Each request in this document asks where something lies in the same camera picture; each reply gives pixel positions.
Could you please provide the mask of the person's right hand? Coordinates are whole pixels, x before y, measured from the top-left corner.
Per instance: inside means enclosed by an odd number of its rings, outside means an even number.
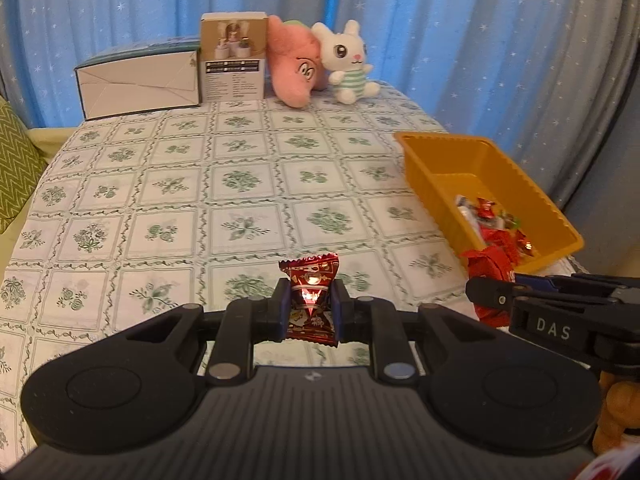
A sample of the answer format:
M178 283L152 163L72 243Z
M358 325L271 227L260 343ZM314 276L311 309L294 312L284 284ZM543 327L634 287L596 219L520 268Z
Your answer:
M639 442L638 437L631 437L626 431L639 429L640 387L638 382L607 372L600 374L599 385L602 408L592 448L601 455L612 448Z

